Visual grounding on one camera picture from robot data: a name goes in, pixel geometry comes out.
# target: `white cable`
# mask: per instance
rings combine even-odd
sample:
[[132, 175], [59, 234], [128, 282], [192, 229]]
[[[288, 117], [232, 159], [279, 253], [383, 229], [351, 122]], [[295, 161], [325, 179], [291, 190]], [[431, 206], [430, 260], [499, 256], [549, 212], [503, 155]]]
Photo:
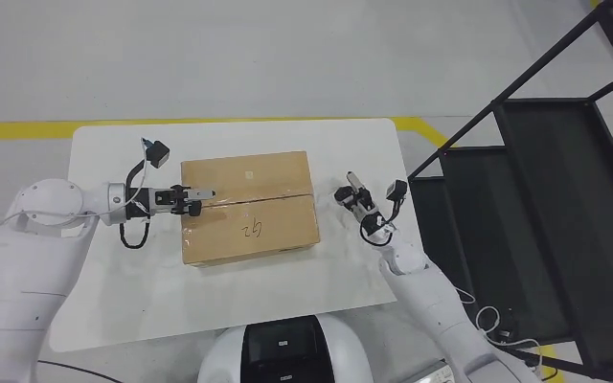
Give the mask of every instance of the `white cable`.
[[[488, 329], [485, 330], [483, 328], [481, 328], [479, 326], [479, 317], [481, 316], [481, 314], [486, 311], [487, 309], [493, 310], [496, 313], [496, 320], [494, 321], [494, 325]], [[534, 343], [536, 345], [536, 347], [538, 348], [538, 365], [536, 366], [536, 369], [539, 370], [540, 367], [543, 365], [543, 352], [540, 348], [540, 344], [535, 340], [535, 339], [524, 339], [521, 341], [517, 341], [517, 342], [510, 342], [510, 343], [499, 343], [496, 341], [493, 341], [491, 339], [489, 339], [489, 333], [491, 333], [492, 331], [494, 331], [499, 325], [500, 325], [500, 312], [498, 311], [498, 309], [494, 306], [491, 305], [487, 305], [485, 307], [483, 307], [482, 309], [479, 310], [479, 312], [477, 312], [477, 316], [475, 317], [475, 323], [477, 325], [477, 328], [479, 329], [479, 331], [481, 331], [486, 339], [488, 339], [488, 341], [490, 343], [492, 343], [493, 345], [496, 346], [501, 346], [501, 347], [508, 347], [508, 346], [519, 346], [519, 345], [523, 345], [524, 343], [530, 342], [530, 343]]]
[[68, 217], [68, 218], [80, 218], [80, 217], [90, 217], [90, 216], [101, 216], [101, 215], [106, 215], [106, 214], [111, 214], [111, 213], [115, 213], [120, 209], [123, 209], [124, 207], [126, 207], [127, 205], [129, 205], [130, 203], [132, 203], [132, 201], [136, 198], [136, 196], [138, 195], [138, 193], [141, 191], [141, 189], [143, 188], [143, 185], [145, 185], [145, 178], [147, 177], [147, 147], [145, 146], [145, 139], [141, 139], [141, 147], [143, 149], [143, 161], [145, 162], [143, 164], [143, 178], [141, 179], [141, 184], [138, 186], [138, 189], [136, 190], [136, 192], [134, 193], [134, 195], [132, 195], [132, 197], [130, 199], [128, 199], [124, 205], [115, 208], [113, 210], [109, 210], [108, 212], [104, 212], [104, 213], [98, 213], [98, 214], [62, 214], [62, 213], [53, 213], [53, 212], [40, 212], [37, 210], [22, 210], [20, 212], [11, 214], [9, 216], [7, 216], [6, 218], [4, 218], [2, 221], [0, 221], [0, 226], [4, 225], [5, 223], [9, 222], [9, 220], [15, 218], [18, 215], [22, 215], [22, 214], [43, 214], [43, 215], [50, 215], [50, 216], [61, 216], [61, 217]]
[[461, 292], [462, 294], [466, 295], [467, 297], [469, 297], [471, 299], [471, 301], [468, 301], [468, 302], [467, 301], [463, 301], [462, 299], [460, 299], [460, 302], [462, 302], [463, 304], [474, 304], [475, 302], [477, 302], [475, 297], [473, 297], [469, 293], [465, 292], [463, 289], [456, 287], [456, 290], [458, 290], [459, 292]]

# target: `stair step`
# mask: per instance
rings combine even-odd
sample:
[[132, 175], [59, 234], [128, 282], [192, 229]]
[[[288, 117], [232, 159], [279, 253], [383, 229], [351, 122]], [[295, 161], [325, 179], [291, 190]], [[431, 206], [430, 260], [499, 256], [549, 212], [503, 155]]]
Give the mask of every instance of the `stair step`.
[[[454, 286], [472, 296], [475, 292], [466, 266], [464, 250], [456, 227], [451, 203], [442, 177], [416, 178], [409, 184], [413, 206], [420, 226], [423, 250]], [[469, 298], [460, 295], [463, 301]], [[478, 308], [465, 305], [466, 313], [474, 320]]]
[[505, 148], [451, 148], [440, 158], [479, 305], [498, 308], [499, 329], [514, 340], [569, 339]]
[[613, 141], [586, 99], [494, 111], [539, 248], [586, 366], [613, 366]]

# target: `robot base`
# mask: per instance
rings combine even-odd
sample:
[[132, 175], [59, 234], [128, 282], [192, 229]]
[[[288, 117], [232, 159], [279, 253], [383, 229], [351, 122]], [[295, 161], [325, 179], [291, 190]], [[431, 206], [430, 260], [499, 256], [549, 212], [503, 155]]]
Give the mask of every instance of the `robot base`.
[[328, 315], [233, 327], [202, 361], [198, 383], [373, 383], [362, 343]]

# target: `black cable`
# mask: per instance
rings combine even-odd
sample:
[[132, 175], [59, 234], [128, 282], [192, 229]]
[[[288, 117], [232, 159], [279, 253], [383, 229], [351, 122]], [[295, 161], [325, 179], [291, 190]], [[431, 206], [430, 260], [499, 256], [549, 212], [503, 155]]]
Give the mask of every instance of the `black cable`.
[[[390, 223], [392, 222], [394, 219], [396, 219], [396, 217], [398, 216], [398, 214], [400, 213], [400, 206], [402, 206], [402, 204], [404, 203], [404, 198], [402, 198], [399, 201], [394, 201], [394, 207], [392, 208], [392, 215], [390, 216], [390, 219], [387, 219], [385, 221], [385, 223]], [[393, 233], [390, 233], [387, 237], [387, 239], [385, 240], [385, 242], [383, 243], [374, 243], [371, 240], [368, 240], [366, 238], [366, 236], [364, 236], [364, 219], [362, 219], [362, 221], [360, 222], [360, 236], [362, 237], [362, 239], [368, 243], [371, 246], [374, 247], [383, 247], [383, 246], [387, 246], [388, 244], [390, 244], [390, 242], [392, 241], [392, 235]]]
[[369, 245], [372, 245], [374, 247], [383, 247], [383, 246], [387, 246], [391, 241], [392, 241], [392, 234], [390, 233], [390, 235], [387, 237], [387, 240], [383, 243], [374, 243], [371, 240], [368, 240], [366, 238], [366, 236], [364, 236], [364, 219], [362, 219], [362, 222], [360, 222], [360, 236], [362, 237], [362, 239], [364, 239], [364, 241], [366, 243], [368, 243]]
[[145, 160], [141, 160], [141, 162], [136, 164], [136, 166], [132, 168], [130, 173], [127, 174], [127, 177], [125, 178], [125, 189], [127, 191], [129, 191], [130, 188], [132, 187], [132, 180], [134, 179], [134, 177], [136, 177], [136, 174], [138, 174], [144, 168], [145, 168]]
[[[141, 160], [141, 162], [136, 164], [136, 166], [132, 168], [130, 173], [127, 174], [127, 177], [125, 178], [125, 197], [127, 200], [129, 200], [132, 197], [131, 195], [129, 195], [130, 189], [132, 188], [132, 180], [134, 180], [134, 177], [136, 177], [136, 175], [144, 168], [145, 168], [145, 160]], [[119, 238], [122, 241], [122, 244], [128, 249], [136, 250], [136, 249], [142, 248], [143, 246], [145, 246], [145, 242], [147, 242], [148, 236], [149, 236], [149, 222], [146, 222], [145, 223], [145, 233], [143, 234], [143, 238], [141, 239], [141, 242], [137, 245], [131, 245], [127, 243], [127, 240], [125, 239], [124, 224], [123, 223], [119, 224]]]
[[141, 242], [137, 245], [131, 245], [127, 243], [127, 240], [125, 240], [124, 224], [123, 223], [119, 224], [119, 238], [122, 240], [122, 243], [124, 244], [124, 246], [127, 247], [128, 249], [136, 250], [136, 249], [140, 249], [141, 247], [145, 246], [145, 242], [147, 242], [148, 236], [149, 236], [149, 222], [145, 222], [145, 233], [143, 234], [143, 238], [141, 239]]
[[89, 370], [86, 370], [86, 369], [82, 369], [80, 367], [64, 365], [62, 363], [57, 363], [57, 362], [50, 362], [48, 360], [39, 360], [38, 363], [42, 363], [42, 364], [45, 364], [45, 365], [52, 365], [52, 366], [63, 367], [64, 369], [75, 370], [75, 371], [78, 371], [78, 372], [85, 372], [85, 373], [89, 373], [89, 374], [95, 375], [97, 377], [101, 377], [102, 379], [109, 380], [111, 382], [123, 383], [121, 380], [113, 379], [112, 377], [106, 376], [106, 375], [104, 375], [102, 373], [89, 371]]
[[556, 370], [554, 371], [554, 373], [552, 373], [551, 375], [549, 375], [549, 376], [547, 376], [546, 378], [544, 378], [544, 379], [543, 379], [543, 382], [546, 382], [546, 381], [548, 381], [548, 380], [551, 380], [551, 379], [555, 378], [555, 377], [557, 376], [557, 373], [558, 373], [558, 370], [556, 369]]

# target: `white table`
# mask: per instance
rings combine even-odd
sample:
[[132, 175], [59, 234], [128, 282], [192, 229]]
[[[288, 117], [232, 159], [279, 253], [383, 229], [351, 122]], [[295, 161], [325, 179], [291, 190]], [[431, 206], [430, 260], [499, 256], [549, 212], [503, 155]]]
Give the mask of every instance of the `white table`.
[[[122, 182], [142, 158], [140, 137], [170, 148], [146, 186], [180, 183], [185, 160], [306, 150], [315, 189], [321, 243], [309, 250], [210, 268], [181, 260], [181, 225], [170, 214], [152, 219], [147, 245], [128, 250], [117, 227], [102, 224], [73, 293], [50, 335], [56, 351], [90, 349], [222, 327], [394, 301], [362, 242], [352, 215], [332, 194], [355, 171], [390, 212], [385, 189], [405, 177], [397, 133], [386, 119], [83, 127], [73, 138], [69, 179], [84, 189]], [[396, 224], [420, 244], [411, 203]], [[143, 226], [130, 222], [128, 241]]]

